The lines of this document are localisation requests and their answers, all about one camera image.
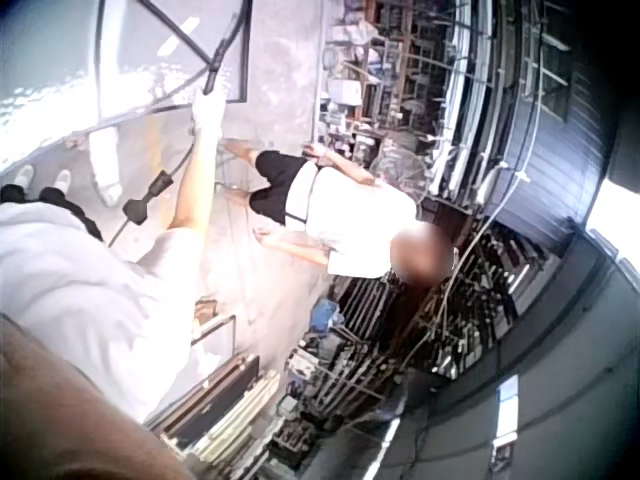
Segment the white sneaker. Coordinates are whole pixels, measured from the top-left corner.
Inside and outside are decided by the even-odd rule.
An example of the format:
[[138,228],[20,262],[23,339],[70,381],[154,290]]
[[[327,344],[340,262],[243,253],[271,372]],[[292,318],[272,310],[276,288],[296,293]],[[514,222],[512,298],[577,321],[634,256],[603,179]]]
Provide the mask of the white sneaker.
[[71,172],[69,170],[62,170],[56,177],[56,181],[53,184],[53,188],[57,188],[65,195],[69,191],[71,186]]
[[34,174],[35,170],[33,167],[31,165],[25,165],[18,171],[18,175],[16,175],[16,178],[13,180],[13,184],[22,187],[26,191],[29,189],[29,185],[31,185]]

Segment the white glove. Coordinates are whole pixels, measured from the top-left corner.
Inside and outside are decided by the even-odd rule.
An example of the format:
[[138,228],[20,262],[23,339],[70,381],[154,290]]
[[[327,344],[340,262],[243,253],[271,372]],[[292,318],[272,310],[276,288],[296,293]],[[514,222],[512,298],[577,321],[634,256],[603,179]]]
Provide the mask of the white glove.
[[196,130],[206,135],[217,135],[220,132],[229,89],[229,75],[221,69],[209,95],[203,94],[201,89],[196,91],[191,106]]

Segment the floor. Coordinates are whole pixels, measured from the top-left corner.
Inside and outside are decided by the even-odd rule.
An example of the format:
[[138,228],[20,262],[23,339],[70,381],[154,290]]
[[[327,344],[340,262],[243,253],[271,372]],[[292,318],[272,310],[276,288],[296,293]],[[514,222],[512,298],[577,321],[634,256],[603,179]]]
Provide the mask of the floor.
[[[248,102],[227,107],[225,137],[294,154],[311,138],[322,1],[306,1],[305,8],[300,8],[297,0],[254,0]],[[59,169],[70,168],[69,198],[98,223],[108,241],[123,221],[124,201],[140,198],[155,173],[172,168],[187,150],[189,115],[177,111],[119,126],[124,195],[114,208],[105,207],[96,195],[88,151],[83,147],[60,146],[37,158],[33,190],[51,183]],[[0,182],[11,177],[8,172]],[[218,154],[218,178],[250,189],[264,184],[239,160],[222,153]],[[152,203],[143,226],[127,227],[114,246],[118,255],[136,260],[151,246],[171,219],[176,191],[174,185]],[[274,226],[216,195],[199,288],[202,296],[218,300],[222,315],[237,315],[237,350],[257,353],[263,366],[279,370],[307,329],[309,312],[327,290],[330,278],[318,267],[263,249],[251,234],[258,225]]]

